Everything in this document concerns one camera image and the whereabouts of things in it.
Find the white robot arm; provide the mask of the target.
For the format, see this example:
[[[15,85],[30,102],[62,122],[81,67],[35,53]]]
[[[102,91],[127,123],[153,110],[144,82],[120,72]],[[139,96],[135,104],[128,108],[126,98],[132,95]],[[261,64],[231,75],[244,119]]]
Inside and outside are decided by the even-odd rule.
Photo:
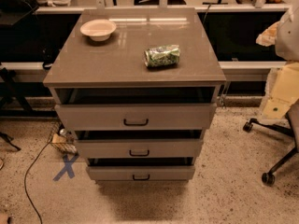
[[[258,35],[256,43],[275,46],[286,63],[269,76],[270,91],[262,101],[263,119],[282,119],[299,99],[299,3],[293,3],[280,21]]]

